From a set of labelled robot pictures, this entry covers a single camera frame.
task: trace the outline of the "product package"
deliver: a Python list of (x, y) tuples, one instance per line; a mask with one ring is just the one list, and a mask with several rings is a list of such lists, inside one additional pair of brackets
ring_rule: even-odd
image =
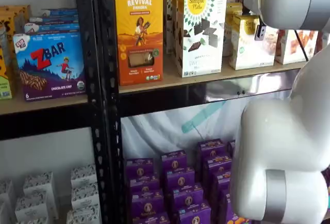
[[(314, 56), (318, 31), (297, 30), (308, 59)], [(294, 30), (280, 30), (276, 47), (276, 61), (281, 64), (306, 61)]]
[(115, 0), (120, 85), (162, 80), (162, 0)]
[(97, 183), (95, 165), (78, 167), (71, 171), (72, 188), (82, 187), (92, 183)]
[(221, 71), (226, 0), (178, 0), (176, 65), (182, 77)]
[(29, 175), (25, 178), (23, 185), (24, 194), (28, 195), (36, 191), (47, 192), (47, 204), (51, 211), (52, 217), (58, 219), (59, 203), (55, 190), (54, 175), (47, 172), (40, 175)]
[(73, 188), (71, 193), (71, 204), (73, 210), (77, 210), (90, 205), (99, 205), (100, 199), (98, 197), (97, 183)]
[(187, 167), (187, 155), (184, 150), (165, 153), (161, 156), (162, 170), (175, 170), (177, 168)]
[(79, 31), (18, 34), (14, 43), (26, 101), (85, 93)]
[(165, 187), (167, 191), (195, 183), (195, 171), (191, 167), (177, 168), (166, 172)]
[(133, 221), (148, 218), (164, 211), (164, 197), (161, 190), (138, 192), (132, 195), (131, 217)]
[(11, 223), (16, 222), (15, 205), (16, 195), (14, 185), (11, 180), (0, 181), (0, 201), (6, 204), (6, 209)]
[(52, 214), (47, 206), (47, 192), (36, 191), (18, 198), (15, 213), (18, 222), (42, 217), (51, 218)]
[(154, 159), (131, 158), (126, 161), (126, 175), (129, 179), (154, 173)]
[(229, 64), (235, 70), (274, 65), (278, 29), (267, 26), (265, 34), (256, 36), (259, 16), (234, 16), (232, 27), (233, 56)]

